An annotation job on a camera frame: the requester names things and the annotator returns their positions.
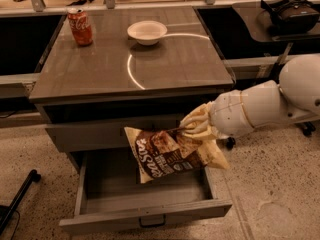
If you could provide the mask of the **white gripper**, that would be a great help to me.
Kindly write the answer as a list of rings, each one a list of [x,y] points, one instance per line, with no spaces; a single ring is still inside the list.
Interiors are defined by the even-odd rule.
[[[254,130],[238,90],[196,107],[181,120],[180,126],[184,136],[196,140],[237,138]]]

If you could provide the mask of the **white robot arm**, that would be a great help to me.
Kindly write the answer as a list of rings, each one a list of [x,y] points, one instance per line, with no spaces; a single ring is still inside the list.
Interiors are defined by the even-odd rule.
[[[295,124],[320,117],[320,55],[289,60],[279,80],[219,95],[190,112],[180,123],[195,139],[237,138],[270,124]]]

